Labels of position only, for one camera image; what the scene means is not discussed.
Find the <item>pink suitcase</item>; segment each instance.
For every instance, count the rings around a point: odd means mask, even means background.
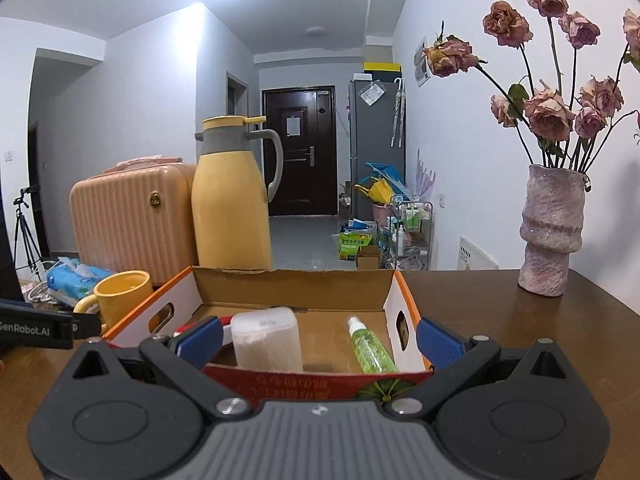
[[[69,197],[83,263],[146,270],[154,286],[198,264],[191,184],[196,166],[181,159],[127,161],[78,182]]]

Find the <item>yellow mug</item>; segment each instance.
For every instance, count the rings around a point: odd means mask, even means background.
[[[144,270],[128,270],[104,278],[94,287],[94,293],[74,307],[74,312],[83,313],[98,303],[102,316],[102,333],[113,328],[117,322],[136,308],[153,293],[151,276]]]

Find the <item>mug handle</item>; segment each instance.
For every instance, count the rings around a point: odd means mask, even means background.
[[[98,303],[98,296],[96,296],[95,294],[85,296],[84,298],[82,298],[82,300],[76,303],[76,306],[74,307],[74,314],[84,314],[89,309],[89,307],[95,303]],[[104,334],[106,331],[107,325],[103,323],[102,331],[100,333]]]
[[[255,130],[249,133],[249,139],[271,139],[276,147],[276,173],[273,182],[269,184],[267,190],[267,202],[271,202],[280,187],[282,180],[282,170],[284,168],[284,152],[282,151],[282,141],[275,130]]]

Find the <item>green bottle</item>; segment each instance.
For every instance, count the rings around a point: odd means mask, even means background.
[[[392,374],[398,373],[398,367],[389,357],[380,339],[368,330],[357,316],[351,316],[347,320],[351,347],[356,354],[362,371],[366,374]]]

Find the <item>refrigerator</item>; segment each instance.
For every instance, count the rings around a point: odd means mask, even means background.
[[[369,106],[360,97],[360,91],[371,84],[370,81],[352,81],[349,91],[350,129],[351,129],[351,216],[360,220],[373,220],[371,200],[353,187],[372,170],[364,166],[366,162],[392,164],[405,181],[404,147],[406,139],[402,132],[402,148],[398,146],[400,131],[396,133],[396,142],[391,147],[391,135],[396,113],[397,83],[381,83],[385,92],[380,99]]]

